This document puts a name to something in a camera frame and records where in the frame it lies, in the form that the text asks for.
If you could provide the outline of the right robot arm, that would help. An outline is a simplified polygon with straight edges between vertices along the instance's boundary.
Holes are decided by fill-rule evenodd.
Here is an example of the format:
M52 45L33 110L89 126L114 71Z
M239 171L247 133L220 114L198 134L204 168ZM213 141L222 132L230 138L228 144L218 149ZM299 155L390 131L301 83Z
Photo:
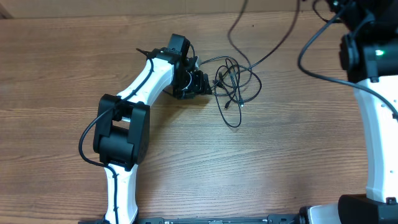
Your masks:
M305 44L299 69L321 80L350 86L361 113L368 157L365 194L303 207L298 223L397 223L397 1L328 1L335 15ZM341 38L340 64L347 79L326 77L302 66L304 53L330 25Z

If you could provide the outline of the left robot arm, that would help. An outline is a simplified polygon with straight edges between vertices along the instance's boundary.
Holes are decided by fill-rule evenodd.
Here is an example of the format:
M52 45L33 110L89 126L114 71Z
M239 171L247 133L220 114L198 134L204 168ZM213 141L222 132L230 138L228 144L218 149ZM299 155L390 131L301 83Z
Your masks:
M150 109L161 92L172 87L178 100L212 93L198 58L188 57L190 41L172 34L169 44L145 51L139 76L117 95L105 94L98 106L93 150L108 181L108 209L100 223L136 223L137 168L149 148Z

